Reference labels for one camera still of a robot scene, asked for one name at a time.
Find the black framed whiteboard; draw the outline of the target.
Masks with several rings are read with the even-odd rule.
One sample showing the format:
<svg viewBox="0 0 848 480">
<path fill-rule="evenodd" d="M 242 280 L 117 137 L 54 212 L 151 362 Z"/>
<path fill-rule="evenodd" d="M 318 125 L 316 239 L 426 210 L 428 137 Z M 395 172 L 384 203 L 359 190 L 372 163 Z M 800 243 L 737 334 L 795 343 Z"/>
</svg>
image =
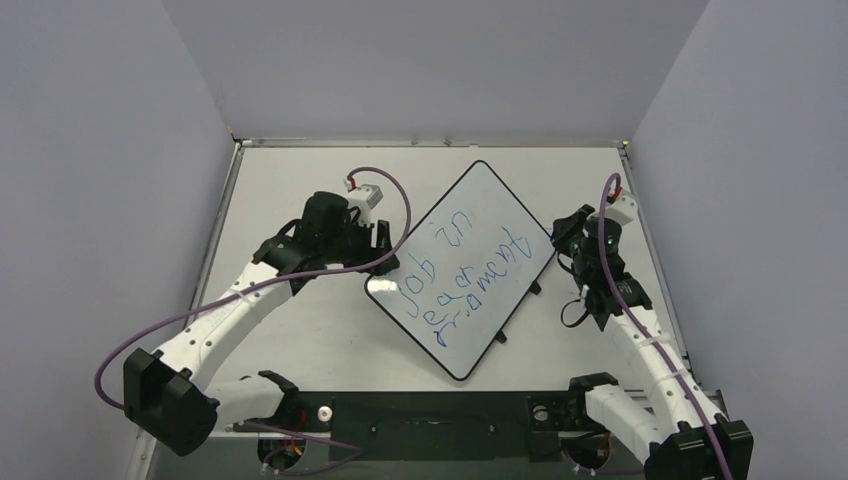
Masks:
<svg viewBox="0 0 848 480">
<path fill-rule="evenodd" d="M 555 255 L 550 235 L 485 161 L 415 225 L 366 295 L 449 377 L 468 379 Z"/>
</svg>

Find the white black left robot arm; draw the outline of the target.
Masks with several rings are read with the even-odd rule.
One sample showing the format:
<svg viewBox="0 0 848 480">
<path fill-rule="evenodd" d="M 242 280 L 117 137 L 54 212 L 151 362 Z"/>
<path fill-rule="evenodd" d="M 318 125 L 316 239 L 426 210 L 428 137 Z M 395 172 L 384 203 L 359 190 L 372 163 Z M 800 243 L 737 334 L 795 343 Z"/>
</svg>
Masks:
<svg viewBox="0 0 848 480">
<path fill-rule="evenodd" d="M 373 222 L 383 194 L 375 185 L 345 194 L 319 191 L 300 218 L 262 242 L 229 289 L 153 352 L 123 363 L 125 416 L 178 456 L 225 425 L 262 419 L 272 429 L 298 416 L 297 387 L 270 370 L 214 383 L 230 354 L 274 310 L 320 273 L 387 273 L 398 268 L 390 224 Z"/>
</svg>

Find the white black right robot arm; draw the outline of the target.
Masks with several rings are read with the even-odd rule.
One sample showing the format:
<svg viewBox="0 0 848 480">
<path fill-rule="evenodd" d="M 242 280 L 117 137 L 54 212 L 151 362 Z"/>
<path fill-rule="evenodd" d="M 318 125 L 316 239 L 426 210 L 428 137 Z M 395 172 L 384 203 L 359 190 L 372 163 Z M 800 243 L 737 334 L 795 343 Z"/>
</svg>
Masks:
<svg viewBox="0 0 848 480">
<path fill-rule="evenodd" d="M 564 400 L 578 427 L 594 422 L 637 458 L 648 479 L 745 479 L 753 434 L 694 380 L 653 303 L 619 254 L 622 225 L 585 205 L 553 223 L 555 252 L 570 259 L 588 316 L 619 349 L 647 396 L 640 406 L 607 373 L 575 377 Z"/>
</svg>

